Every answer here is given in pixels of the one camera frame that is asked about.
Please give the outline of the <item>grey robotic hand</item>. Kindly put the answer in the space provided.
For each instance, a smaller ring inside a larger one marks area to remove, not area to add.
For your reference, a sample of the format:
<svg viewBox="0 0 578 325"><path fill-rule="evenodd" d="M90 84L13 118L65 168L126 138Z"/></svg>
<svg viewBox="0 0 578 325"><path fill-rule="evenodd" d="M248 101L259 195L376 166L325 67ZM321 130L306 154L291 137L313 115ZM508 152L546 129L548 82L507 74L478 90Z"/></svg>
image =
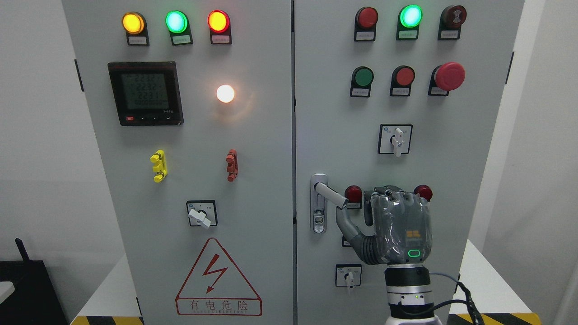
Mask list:
<svg viewBox="0 0 578 325"><path fill-rule="evenodd" d="M345 240L368 265L421 264L432 249L428 201L396 186L375 187L365 196L374 235L365 235L345 209L336 208L336 223Z"/></svg>

